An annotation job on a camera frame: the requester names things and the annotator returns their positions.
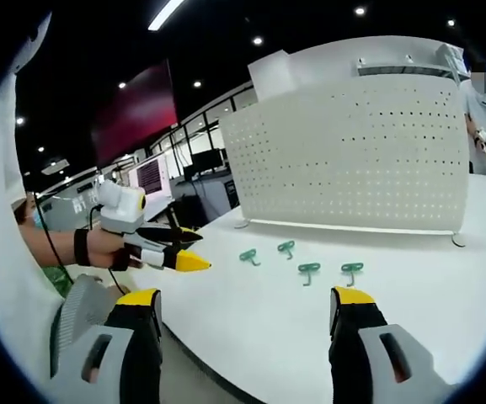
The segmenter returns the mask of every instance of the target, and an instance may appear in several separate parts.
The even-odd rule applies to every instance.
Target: wrist
[[[85,229],[77,229],[74,232],[74,258],[78,265],[91,266],[89,262],[89,235],[91,232]]]

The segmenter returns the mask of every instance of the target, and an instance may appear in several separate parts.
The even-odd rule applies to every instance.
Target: perforated panel
[[[221,129],[249,219],[462,226],[467,134],[450,79],[354,77],[253,105]]]

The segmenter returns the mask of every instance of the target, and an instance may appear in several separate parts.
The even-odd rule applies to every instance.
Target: hole
[[[89,355],[83,364],[83,380],[88,383],[97,382],[100,364],[102,363],[102,359],[110,341],[111,335],[102,334],[97,337],[97,340],[94,342],[93,347],[91,348],[91,351],[89,351]]]

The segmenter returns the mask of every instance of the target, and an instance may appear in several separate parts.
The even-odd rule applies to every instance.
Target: floor
[[[237,404],[211,377],[201,371],[167,330],[162,336],[163,364],[160,378],[162,404]]]

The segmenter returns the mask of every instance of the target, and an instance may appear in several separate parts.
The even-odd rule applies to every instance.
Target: white table surface
[[[355,287],[370,294],[389,324],[399,324],[434,356],[447,383],[465,380],[486,353],[486,177],[470,176],[462,234],[449,236],[331,231],[251,223],[235,209],[201,229],[192,250],[212,262],[203,272],[145,268],[131,276],[159,288],[163,320],[203,362],[268,403],[330,403],[329,295],[346,286],[343,263],[363,262]],[[294,258],[277,252],[295,240]],[[257,249],[258,267],[240,253]],[[301,263],[321,263],[303,287]]]

